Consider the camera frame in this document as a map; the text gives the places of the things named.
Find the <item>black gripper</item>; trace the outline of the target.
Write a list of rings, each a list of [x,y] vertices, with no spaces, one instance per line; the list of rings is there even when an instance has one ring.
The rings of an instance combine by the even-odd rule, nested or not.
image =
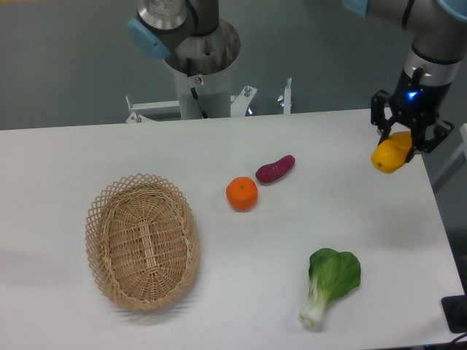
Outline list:
[[[409,163],[416,154],[431,153],[454,131],[455,126],[447,121],[437,122],[439,109],[450,88],[451,82],[443,85],[429,85],[425,81],[425,68],[417,67],[412,73],[402,71],[394,94],[385,90],[377,91],[371,97],[371,124],[377,127],[378,145],[385,141],[391,132],[393,121],[385,116],[389,104],[392,116],[399,124],[411,128],[411,144],[405,162]],[[424,131],[418,128],[433,126],[433,137],[427,139]]]

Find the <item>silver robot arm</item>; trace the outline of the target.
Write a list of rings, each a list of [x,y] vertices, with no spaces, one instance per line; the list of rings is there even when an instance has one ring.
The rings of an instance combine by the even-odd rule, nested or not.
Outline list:
[[[414,34],[411,50],[393,93],[371,99],[371,123],[380,140],[371,159],[389,172],[417,153],[433,151],[452,131],[439,108],[466,56],[464,1],[344,1],[343,6]],[[238,57],[236,30],[220,19],[217,1],[139,1],[128,22],[134,44],[153,60],[166,62],[181,79],[178,99],[186,119],[227,117],[227,88],[215,75]]]

